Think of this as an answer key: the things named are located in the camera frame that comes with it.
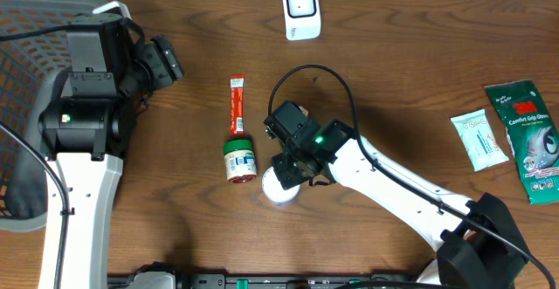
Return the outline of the red box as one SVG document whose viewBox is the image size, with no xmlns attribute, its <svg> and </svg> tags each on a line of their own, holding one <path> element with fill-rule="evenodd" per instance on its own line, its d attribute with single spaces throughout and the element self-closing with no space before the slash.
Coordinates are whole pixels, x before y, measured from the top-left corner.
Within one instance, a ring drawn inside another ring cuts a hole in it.
<svg viewBox="0 0 559 289">
<path fill-rule="evenodd" d="M 243 74 L 236 74 L 231 76 L 230 89 L 231 89 L 231 120 L 230 120 L 230 134 L 243 134 L 244 133 L 244 83 L 245 76 Z"/>
</svg>

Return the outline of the green lid jar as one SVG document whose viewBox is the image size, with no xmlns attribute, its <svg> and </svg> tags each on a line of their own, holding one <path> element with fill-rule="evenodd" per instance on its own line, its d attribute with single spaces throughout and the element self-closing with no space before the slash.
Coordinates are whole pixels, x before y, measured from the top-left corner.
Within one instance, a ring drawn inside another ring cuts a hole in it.
<svg viewBox="0 0 559 289">
<path fill-rule="evenodd" d="M 256 159 L 250 140 L 237 139 L 226 142 L 224 163 L 228 182 L 249 182 L 257 175 Z"/>
</svg>

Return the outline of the mint green wipes pack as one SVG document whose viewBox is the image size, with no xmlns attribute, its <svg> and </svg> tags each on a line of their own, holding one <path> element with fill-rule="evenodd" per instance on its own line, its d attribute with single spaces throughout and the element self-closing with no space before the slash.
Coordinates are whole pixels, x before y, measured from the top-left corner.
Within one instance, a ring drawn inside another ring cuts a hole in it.
<svg viewBox="0 0 559 289">
<path fill-rule="evenodd" d="M 494 138 L 484 109 L 452 117 L 451 122 L 464 144 L 475 172 L 509 160 Z"/>
</svg>

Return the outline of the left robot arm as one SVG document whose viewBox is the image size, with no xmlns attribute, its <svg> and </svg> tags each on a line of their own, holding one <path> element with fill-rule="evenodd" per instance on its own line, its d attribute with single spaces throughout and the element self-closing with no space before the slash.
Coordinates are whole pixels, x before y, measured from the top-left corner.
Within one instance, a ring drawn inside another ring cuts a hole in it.
<svg viewBox="0 0 559 289">
<path fill-rule="evenodd" d="M 184 75 L 163 35 L 115 13 L 74 17 L 66 27 L 69 73 L 38 118 L 48 163 L 39 285 L 105 288 L 114 196 L 140 104 Z"/>
</svg>

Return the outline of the white cotton swab tub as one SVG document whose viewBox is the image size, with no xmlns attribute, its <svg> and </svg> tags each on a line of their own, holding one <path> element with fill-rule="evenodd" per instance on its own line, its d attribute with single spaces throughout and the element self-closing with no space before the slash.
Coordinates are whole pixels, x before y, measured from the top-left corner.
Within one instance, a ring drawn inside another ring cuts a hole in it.
<svg viewBox="0 0 559 289">
<path fill-rule="evenodd" d="M 277 206 L 285 206 L 294 201 L 300 192 L 300 185 L 291 189 L 283 189 L 275 175 L 274 167 L 266 170 L 262 177 L 262 190 L 266 197 Z"/>
</svg>

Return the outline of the green 3M gloves package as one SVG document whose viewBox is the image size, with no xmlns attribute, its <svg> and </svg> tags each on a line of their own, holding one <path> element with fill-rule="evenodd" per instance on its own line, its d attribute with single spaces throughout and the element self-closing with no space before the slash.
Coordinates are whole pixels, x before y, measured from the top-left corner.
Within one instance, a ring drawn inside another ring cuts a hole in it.
<svg viewBox="0 0 559 289">
<path fill-rule="evenodd" d="M 532 205 L 558 201 L 558 130 L 535 84 L 519 80 L 485 87 Z"/>
</svg>

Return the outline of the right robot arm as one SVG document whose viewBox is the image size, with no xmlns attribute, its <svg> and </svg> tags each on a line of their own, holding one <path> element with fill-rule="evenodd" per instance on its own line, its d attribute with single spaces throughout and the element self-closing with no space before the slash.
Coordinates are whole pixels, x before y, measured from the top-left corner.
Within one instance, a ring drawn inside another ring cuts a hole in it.
<svg viewBox="0 0 559 289">
<path fill-rule="evenodd" d="M 282 147 L 272 158 L 285 189 L 324 175 L 378 203 L 409 225 L 436 253 L 416 284 L 510 288 L 529 249 L 507 206 L 488 193 L 479 200 L 453 193 L 379 153 L 348 125 L 325 127 L 306 116 L 271 115 L 266 131 Z"/>
</svg>

